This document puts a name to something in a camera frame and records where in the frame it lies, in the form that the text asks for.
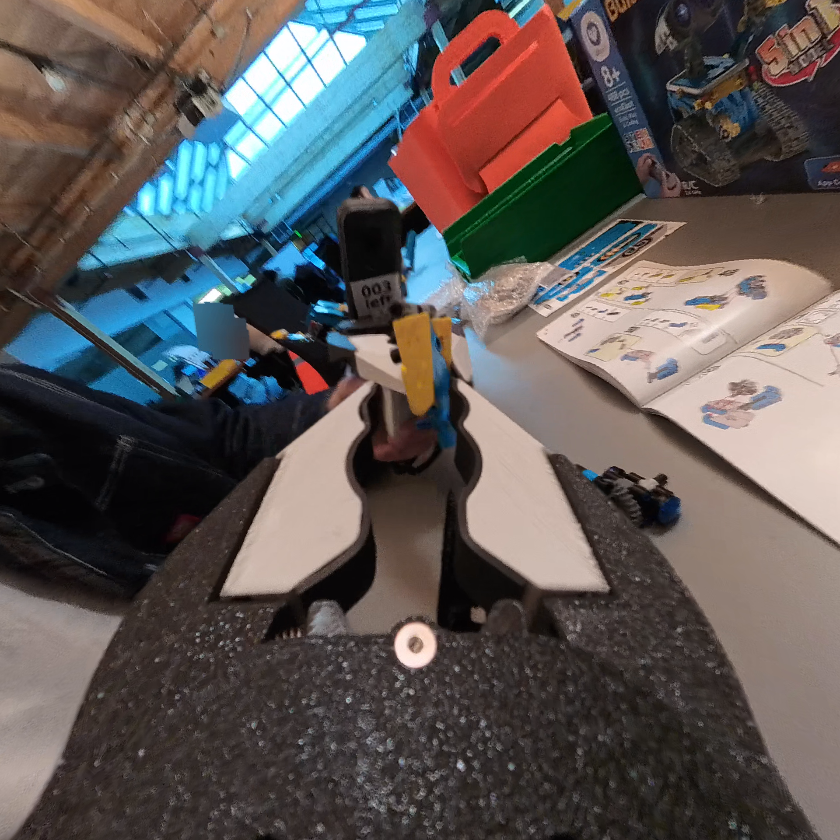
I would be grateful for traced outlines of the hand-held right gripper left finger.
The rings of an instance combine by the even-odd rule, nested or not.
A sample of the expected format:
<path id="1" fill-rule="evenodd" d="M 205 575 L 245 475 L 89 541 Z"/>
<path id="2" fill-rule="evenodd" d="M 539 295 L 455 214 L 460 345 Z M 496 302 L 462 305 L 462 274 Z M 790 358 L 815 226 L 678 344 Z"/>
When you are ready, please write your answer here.
<path id="1" fill-rule="evenodd" d="M 370 515 L 353 459 L 375 392 L 365 384 L 279 454 L 222 601 L 305 596 L 363 549 Z"/>

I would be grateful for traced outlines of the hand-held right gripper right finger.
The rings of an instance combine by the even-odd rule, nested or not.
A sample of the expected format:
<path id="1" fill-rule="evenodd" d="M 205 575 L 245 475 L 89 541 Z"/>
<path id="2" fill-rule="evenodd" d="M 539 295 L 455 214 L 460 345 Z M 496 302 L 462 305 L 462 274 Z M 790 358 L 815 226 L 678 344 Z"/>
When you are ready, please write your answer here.
<path id="1" fill-rule="evenodd" d="M 549 451 L 463 381 L 456 381 L 450 404 L 463 546 L 525 591 L 608 595 Z"/>

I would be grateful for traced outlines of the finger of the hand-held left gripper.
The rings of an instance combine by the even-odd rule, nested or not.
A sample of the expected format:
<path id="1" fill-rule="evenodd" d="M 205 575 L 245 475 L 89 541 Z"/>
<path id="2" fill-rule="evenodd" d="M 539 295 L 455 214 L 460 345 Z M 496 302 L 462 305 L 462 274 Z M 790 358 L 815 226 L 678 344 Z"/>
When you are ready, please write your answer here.
<path id="1" fill-rule="evenodd" d="M 460 321 L 452 321 L 452 371 L 459 381 L 473 385 L 475 376 L 469 342 Z"/>
<path id="2" fill-rule="evenodd" d="M 403 384 L 402 364 L 393 361 L 396 344 L 389 334 L 355 334 L 346 338 L 353 349 L 352 366 L 365 381 Z"/>

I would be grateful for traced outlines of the yellow and blue brick assembly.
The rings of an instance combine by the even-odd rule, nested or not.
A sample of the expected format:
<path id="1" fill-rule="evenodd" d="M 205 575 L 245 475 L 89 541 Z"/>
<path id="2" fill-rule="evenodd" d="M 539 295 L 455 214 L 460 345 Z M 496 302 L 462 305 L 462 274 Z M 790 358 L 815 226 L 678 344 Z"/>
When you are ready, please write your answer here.
<path id="1" fill-rule="evenodd" d="M 393 334 L 408 405 L 418 428 L 433 431 L 440 449 L 455 449 L 458 436 L 450 418 L 452 319 L 422 311 L 395 321 Z"/>

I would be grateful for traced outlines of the black and blue gear assembly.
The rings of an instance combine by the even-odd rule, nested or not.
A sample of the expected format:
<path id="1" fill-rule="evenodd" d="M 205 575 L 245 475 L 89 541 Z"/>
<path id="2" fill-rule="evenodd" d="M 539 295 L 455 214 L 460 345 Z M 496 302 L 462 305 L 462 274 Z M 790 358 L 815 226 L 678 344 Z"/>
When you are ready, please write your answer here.
<path id="1" fill-rule="evenodd" d="M 639 529 L 668 529 L 682 518 L 682 499 L 672 492 L 663 474 L 643 478 L 618 466 L 602 474 L 580 465 L 576 469 Z"/>

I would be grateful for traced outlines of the person's left forearm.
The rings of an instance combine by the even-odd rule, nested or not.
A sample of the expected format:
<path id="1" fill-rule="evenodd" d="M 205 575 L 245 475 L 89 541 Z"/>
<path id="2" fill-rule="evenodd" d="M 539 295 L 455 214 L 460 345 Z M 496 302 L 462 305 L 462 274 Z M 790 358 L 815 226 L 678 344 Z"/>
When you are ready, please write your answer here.
<path id="1" fill-rule="evenodd" d="M 292 394 L 279 402 L 236 408 L 219 399 L 193 401 L 153 409 L 150 419 L 188 455 L 243 479 L 315 426 L 336 405 L 338 392 Z"/>

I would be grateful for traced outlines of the grey desk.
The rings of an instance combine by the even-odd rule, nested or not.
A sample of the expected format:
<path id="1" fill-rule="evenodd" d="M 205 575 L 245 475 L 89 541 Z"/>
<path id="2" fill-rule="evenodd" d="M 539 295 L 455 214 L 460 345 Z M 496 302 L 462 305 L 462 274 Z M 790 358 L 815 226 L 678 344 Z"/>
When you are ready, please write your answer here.
<path id="1" fill-rule="evenodd" d="M 686 226 L 643 258 L 673 266 L 770 258 L 839 288 L 839 195 L 640 199 L 619 216 Z M 790 515 L 673 424 L 640 414 L 615 389 L 546 348 L 533 312 L 488 346 L 470 335 L 475 385 L 538 438 L 588 468 L 666 474 L 683 499 L 673 531 L 650 541 L 700 605 L 738 671 L 759 729 L 822 839 L 839 839 L 839 548 Z M 418 485 L 373 491 L 383 559 L 350 628 L 379 634 L 436 606 L 445 466 Z M 406 559 L 390 516 L 412 506 Z M 58 768 L 96 666 L 125 606 L 63 595 L 2 571 L 2 839 L 12 839 Z"/>

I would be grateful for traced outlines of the person's left hand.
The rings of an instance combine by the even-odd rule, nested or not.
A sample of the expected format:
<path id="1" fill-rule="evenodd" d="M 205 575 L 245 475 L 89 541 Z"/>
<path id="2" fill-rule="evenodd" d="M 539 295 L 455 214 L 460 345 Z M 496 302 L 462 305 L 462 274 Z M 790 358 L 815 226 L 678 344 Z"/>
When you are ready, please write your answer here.
<path id="1" fill-rule="evenodd" d="M 420 475 L 440 455 L 438 431 L 426 419 L 415 416 L 393 435 L 380 425 L 372 436 L 372 452 L 376 462 L 392 465 L 398 475 Z"/>

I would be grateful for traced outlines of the clear plastic bag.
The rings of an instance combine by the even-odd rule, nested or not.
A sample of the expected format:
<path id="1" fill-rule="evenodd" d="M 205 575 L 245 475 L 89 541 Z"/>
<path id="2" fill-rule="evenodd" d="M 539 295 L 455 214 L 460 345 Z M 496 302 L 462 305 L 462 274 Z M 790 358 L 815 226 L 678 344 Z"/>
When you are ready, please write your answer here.
<path id="1" fill-rule="evenodd" d="M 555 274 L 549 262 L 512 262 L 489 269 L 468 281 L 455 266 L 428 298 L 439 316 L 452 316 L 469 325 L 483 344 L 492 341 L 499 328 L 535 301 L 538 291 Z"/>

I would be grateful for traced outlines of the green plastic bin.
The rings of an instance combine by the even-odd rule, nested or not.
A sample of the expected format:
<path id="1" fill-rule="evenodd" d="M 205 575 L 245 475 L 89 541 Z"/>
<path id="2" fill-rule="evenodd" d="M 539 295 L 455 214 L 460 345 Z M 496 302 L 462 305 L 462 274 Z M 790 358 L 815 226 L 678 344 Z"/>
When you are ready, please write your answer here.
<path id="1" fill-rule="evenodd" d="M 609 114 L 575 128 L 456 224 L 450 262 L 475 281 L 490 268 L 548 261 L 642 194 Z"/>

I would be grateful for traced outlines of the blue sticker sheet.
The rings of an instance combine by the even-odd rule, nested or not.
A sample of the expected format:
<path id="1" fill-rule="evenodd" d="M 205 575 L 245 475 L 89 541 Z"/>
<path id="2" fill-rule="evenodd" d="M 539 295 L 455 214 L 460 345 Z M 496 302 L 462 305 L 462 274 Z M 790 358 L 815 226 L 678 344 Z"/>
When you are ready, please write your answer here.
<path id="1" fill-rule="evenodd" d="M 683 226 L 683 222 L 618 219 L 555 262 L 540 281 L 530 311 L 543 318 L 553 315 Z"/>

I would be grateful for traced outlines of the orange felt bag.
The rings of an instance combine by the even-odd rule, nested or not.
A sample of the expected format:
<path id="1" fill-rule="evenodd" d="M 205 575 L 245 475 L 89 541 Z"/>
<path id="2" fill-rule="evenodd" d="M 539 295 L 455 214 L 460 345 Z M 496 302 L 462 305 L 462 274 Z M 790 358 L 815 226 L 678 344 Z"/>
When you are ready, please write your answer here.
<path id="1" fill-rule="evenodd" d="M 390 168 L 440 234 L 593 115 L 559 21 L 489 11 L 436 59 L 433 99 Z"/>

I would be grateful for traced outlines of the person's dark jacket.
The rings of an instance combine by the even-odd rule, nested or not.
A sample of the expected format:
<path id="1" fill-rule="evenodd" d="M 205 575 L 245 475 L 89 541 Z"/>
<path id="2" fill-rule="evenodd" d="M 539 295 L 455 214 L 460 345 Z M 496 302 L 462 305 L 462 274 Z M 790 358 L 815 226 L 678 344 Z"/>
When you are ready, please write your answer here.
<path id="1" fill-rule="evenodd" d="M 2 566 L 133 596 L 238 479 L 170 418 L 2 366 Z"/>

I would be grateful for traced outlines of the open instruction booklet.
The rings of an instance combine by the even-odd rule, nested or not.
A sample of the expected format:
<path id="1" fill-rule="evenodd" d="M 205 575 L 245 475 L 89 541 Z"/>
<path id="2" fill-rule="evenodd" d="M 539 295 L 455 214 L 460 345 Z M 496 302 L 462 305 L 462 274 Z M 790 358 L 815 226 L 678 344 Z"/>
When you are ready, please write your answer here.
<path id="1" fill-rule="evenodd" d="M 638 262 L 538 338 L 839 544 L 839 291 L 789 262 Z"/>

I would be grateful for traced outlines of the dark blue toy kit box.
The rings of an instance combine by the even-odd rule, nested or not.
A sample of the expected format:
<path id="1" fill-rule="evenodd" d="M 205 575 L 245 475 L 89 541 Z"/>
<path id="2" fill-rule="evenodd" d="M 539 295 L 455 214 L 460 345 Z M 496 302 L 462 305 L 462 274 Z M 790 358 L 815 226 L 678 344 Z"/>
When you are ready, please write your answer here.
<path id="1" fill-rule="evenodd" d="M 839 2 L 575 2 L 650 199 L 839 192 Z"/>

